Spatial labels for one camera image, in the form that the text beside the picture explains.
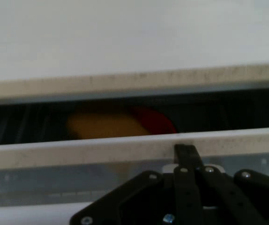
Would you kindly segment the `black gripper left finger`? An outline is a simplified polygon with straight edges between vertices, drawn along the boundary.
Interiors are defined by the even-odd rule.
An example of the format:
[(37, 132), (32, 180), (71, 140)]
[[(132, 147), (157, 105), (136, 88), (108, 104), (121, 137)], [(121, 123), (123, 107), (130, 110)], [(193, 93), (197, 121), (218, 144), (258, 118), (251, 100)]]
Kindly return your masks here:
[(144, 171), (102, 198), (75, 213), (71, 225), (164, 225), (164, 217), (175, 217), (173, 224), (203, 224), (200, 192), (195, 170), (202, 160), (193, 145), (174, 146), (176, 167), (170, 173)]

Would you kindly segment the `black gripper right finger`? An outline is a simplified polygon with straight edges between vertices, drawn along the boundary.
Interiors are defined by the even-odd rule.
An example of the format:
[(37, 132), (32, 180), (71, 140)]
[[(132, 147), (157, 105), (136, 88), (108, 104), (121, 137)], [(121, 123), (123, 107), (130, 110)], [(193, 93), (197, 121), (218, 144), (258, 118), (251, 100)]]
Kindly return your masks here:
[(269, 225), (269, 176), (240, 170), (233, 177), (205, 166), (186, 146), (187, 225)]

